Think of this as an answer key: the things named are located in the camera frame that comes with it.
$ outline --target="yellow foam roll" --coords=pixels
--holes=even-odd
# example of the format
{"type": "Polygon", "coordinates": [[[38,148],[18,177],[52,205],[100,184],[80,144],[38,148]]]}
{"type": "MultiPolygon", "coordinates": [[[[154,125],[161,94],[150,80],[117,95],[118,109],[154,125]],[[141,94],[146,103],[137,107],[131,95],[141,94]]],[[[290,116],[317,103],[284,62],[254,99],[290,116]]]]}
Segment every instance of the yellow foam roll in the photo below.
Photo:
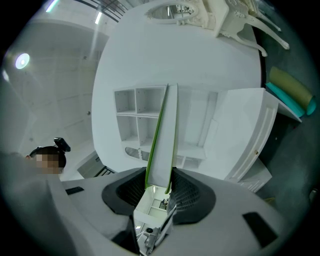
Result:
{"type": "Polygon", "coordinates": [[[287,72],[273,66],[269,74],[271,83],[290,95],[310,115],[316,109],[316,101],[311,92],[287,72]]]}

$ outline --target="person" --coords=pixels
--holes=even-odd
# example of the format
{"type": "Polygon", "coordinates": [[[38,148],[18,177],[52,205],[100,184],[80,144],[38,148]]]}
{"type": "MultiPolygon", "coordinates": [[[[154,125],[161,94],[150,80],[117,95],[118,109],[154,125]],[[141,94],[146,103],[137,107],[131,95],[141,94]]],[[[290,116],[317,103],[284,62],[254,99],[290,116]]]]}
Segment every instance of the person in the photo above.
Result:
{"type": "Polygon", "coordinates": [[[70,152],[70,147],[63,138],[54,138],[55,146],[39,146],[25,158],[31,160],[43,174],[61,174],[67,164],[65,152],[70,152]]]}

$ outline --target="white curved surface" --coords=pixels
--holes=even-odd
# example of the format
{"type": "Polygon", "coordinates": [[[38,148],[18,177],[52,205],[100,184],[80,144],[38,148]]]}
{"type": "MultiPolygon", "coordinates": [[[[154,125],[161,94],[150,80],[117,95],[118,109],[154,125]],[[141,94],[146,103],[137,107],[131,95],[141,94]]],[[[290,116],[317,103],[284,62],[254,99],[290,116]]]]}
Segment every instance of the white curved surface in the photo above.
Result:
{"type": "MultiPolygon", "coordinates": [[[[108,40],[95,76],[92,133],[96,152],[109,168],[121,172],[146,166],[125,157],[113,90],[135,85],[175,85],[225,91],[259,88],[259,52],[230,38],[215,38],[200,27],[146,22],[145,13],[161,1],[128,11],[108,40]]],[[[254,40],[249,27],[247,38],[254,40]]]]}

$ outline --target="gray floor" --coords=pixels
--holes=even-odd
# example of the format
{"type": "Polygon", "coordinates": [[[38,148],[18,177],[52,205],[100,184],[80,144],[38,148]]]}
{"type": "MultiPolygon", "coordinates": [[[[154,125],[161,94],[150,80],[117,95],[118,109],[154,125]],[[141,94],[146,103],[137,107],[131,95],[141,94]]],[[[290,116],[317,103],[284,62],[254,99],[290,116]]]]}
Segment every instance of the gray floor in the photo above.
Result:
{"type": "MultiPolygon", "coordinates": [[[[276,66],[302,82],[319,99],[319,75],[310,53],[279,14],[266,7],[261,9],[282,29],[278,35],[290,44],[290,50],[284,50],[270,36],[259,33],[262,46],[268,53],[265,59],[267,82],[270,68],[276,66]]],[[[308,210],[309,193],[319,182],[319,108],[320,105],[312,115],[302,117],[301,124],[278,115],[260,154],[272,179],[257,194],[263,199],[275,197],[274,207],[292,225],[308,210]]]]}

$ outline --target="ceiling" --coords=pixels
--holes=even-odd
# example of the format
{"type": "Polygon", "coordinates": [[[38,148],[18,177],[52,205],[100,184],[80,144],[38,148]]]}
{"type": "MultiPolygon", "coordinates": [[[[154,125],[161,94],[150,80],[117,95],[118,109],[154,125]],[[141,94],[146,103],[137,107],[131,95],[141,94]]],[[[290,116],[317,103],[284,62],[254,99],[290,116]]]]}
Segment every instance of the ceiling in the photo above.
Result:
{"type": "Polygon", "coordinates": [[[9,84],[34,117],[19,153],[50,146],[63,137],[71,148],[92,141],[91,102],[98,62],[108,40],[105,34],[66,24],[27,25],[7,53],[9,84]],[[30,61],[14,67],[20,53],[30,61]]]}

